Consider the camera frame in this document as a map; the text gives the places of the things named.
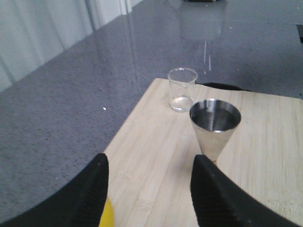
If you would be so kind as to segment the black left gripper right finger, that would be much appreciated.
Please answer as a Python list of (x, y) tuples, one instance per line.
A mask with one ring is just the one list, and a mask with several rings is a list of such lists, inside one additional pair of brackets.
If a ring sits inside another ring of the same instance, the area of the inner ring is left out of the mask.
[(295, 227), (230, 180), (205, 155), (193, 162), (191, 198), (200, 227)]

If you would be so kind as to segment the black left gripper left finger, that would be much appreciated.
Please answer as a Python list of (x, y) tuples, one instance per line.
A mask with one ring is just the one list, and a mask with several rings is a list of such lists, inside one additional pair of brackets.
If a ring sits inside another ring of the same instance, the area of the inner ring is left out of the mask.
[(62, 189), (2, 227), (97, 227), (108, 192), (109, 163), (97, 154)]

